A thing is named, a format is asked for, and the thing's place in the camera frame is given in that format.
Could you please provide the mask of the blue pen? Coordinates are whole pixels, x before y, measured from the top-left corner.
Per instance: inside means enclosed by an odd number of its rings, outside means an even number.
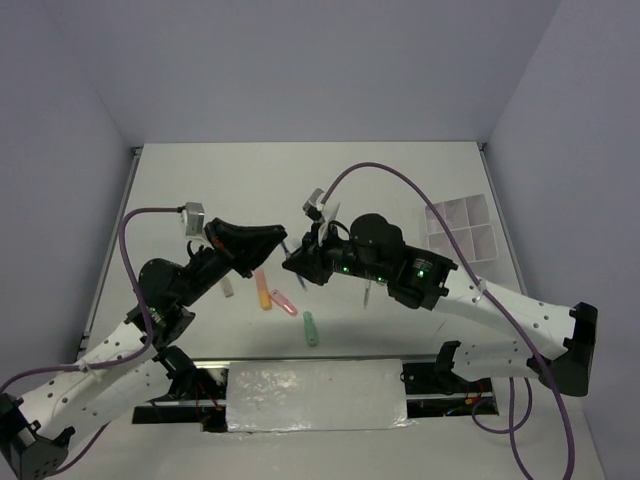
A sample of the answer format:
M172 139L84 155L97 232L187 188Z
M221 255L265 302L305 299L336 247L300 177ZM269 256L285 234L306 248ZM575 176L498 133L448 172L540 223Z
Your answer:
M288 247L286 245L286 242L282 241L280 243L280 246L281 246L281 248L282 248L282 250L284 252L285 260L288 260L291 257L291 251L288 249ZM296 276L296 279L297 279L299 285L301 286L302 290L306 292L307 291L307 286L306 286L306 284L304 282L304 279L297 273L295 273L295 276Z

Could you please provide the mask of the white compartment organizer tray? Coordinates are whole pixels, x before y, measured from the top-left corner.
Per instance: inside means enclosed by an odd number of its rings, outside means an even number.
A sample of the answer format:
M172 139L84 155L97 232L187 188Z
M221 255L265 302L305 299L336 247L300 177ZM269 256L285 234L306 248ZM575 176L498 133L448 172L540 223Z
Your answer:
M483 194L435 203L466 260L486 263L498 258L496 236L486 197ZM424 211L423 247L439 255L458 260L459 256L438 217L428 206Z

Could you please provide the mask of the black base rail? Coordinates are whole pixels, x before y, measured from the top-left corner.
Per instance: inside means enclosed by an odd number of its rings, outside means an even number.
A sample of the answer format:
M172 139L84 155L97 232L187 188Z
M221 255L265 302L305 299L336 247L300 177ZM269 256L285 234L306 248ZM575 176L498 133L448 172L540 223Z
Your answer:
M227 366L200 368L191 383L193 390L167 394L132 414L134 425L196 424L210 433L226 433ZM496 415L498 407L490 379L476 382L445 380L435 372L433 361L405 361L399 374L406 394L410 419L461 417L476 412Z

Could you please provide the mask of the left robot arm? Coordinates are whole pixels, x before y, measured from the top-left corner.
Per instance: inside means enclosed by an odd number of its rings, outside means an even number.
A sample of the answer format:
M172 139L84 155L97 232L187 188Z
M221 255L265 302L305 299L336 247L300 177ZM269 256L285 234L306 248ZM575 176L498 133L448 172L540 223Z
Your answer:
M1 394L1 454L19 479L45 479L72 466L82 440L141 403L196 391L215 380L176 340L193 322L190 306L230 271L252 276L285 239L281 225L240 227L214 219L186 265L156 258L132 277L138 304L75 363L47 368L51 379L18 397Z

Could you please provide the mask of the pink utility knife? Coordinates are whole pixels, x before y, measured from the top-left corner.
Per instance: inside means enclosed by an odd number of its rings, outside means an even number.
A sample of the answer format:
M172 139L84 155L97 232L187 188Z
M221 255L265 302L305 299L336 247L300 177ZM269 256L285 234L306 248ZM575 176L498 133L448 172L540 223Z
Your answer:
M284 312L286 312L290 316L297 316L298 310L295 305L279 290L274 289L270 292L270 298L274 304L276 304L279 308L281 308Z

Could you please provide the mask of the orange pink highlighter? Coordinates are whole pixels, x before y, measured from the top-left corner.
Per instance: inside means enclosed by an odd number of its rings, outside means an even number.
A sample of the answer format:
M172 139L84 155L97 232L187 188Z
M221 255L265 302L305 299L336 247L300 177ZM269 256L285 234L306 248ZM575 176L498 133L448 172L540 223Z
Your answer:
M256 282L256 288L258 292L260 307L264 311L271 310L272 309L271 296L270 296L269 288L267 285L266 276L262 268L258 268L254 271L254 278Z

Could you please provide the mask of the green pen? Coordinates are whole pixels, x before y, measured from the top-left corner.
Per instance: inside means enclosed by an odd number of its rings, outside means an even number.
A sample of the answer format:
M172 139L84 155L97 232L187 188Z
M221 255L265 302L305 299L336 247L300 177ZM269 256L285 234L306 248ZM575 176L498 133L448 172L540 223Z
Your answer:
M365 290L364 290L364 295L363 295L363 309L365 309L365 310L368 307L370 294L371 294L371 288L372 288L372 281L368 280L367 283L366 283Z

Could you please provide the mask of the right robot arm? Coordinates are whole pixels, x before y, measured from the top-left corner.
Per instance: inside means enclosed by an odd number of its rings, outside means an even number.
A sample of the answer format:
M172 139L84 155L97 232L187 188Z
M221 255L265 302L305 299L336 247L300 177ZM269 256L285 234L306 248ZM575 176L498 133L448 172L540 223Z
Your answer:
M318 286L333 274L375 281L409 309L453 315L508 336L506 342L485 346L445 342L434 371L446 391L485 377L537 378L572 397L589 391L598 319L594 306L553 305L472 279L453 260L406 244L401 229L379 214L358 217L345 239L335 226L314 223L282 266Z

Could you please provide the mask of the green correction tape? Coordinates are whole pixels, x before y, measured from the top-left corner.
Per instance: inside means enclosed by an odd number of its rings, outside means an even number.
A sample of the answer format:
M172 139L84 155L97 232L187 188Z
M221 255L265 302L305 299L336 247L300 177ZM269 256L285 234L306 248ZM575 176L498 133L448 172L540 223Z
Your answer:
M314 317L310 311L303 312L303 324L305 340L309 347L315 347L319 343L319 337L317 328L315 325Z

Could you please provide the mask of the silver foil panel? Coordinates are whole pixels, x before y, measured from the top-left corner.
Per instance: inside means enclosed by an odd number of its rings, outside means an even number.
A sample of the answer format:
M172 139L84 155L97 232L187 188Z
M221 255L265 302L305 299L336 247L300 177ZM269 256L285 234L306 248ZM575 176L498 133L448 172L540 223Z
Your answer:
M410 424L395 359L233 364L226 423L231 432L387 430Z

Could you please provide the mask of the beige eraser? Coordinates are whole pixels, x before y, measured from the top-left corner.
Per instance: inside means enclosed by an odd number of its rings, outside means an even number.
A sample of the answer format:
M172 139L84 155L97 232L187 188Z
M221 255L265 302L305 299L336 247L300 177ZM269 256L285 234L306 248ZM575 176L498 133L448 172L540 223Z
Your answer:
M227 277L221 279L220 285L225 298L230 298L234 295L231 281Z

